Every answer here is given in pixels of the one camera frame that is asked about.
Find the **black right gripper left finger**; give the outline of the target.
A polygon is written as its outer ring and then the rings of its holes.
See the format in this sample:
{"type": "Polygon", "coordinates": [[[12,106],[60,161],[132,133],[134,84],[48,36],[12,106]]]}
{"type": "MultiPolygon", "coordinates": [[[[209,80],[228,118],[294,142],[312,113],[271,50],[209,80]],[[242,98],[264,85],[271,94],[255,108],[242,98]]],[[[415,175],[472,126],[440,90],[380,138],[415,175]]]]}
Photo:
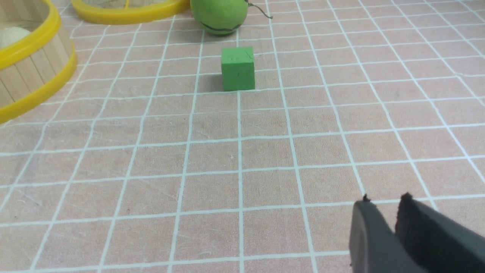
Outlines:
{"type": "Polygon", "coordinates": [[[425,273],[414,263],[371,199],[353,205],[349,238],[354,273],[425,273]]]}

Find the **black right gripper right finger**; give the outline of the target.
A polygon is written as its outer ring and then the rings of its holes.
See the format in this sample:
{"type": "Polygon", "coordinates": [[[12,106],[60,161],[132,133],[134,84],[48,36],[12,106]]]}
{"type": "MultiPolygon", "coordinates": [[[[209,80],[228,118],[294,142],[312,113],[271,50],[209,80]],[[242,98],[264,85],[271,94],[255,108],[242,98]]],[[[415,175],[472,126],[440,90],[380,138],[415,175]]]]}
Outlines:
{"type": "Polygon", "coordinates": [[[401,196],[395,235],[428,273],[483,273],[484,237],[431,207],[401,196]]]}

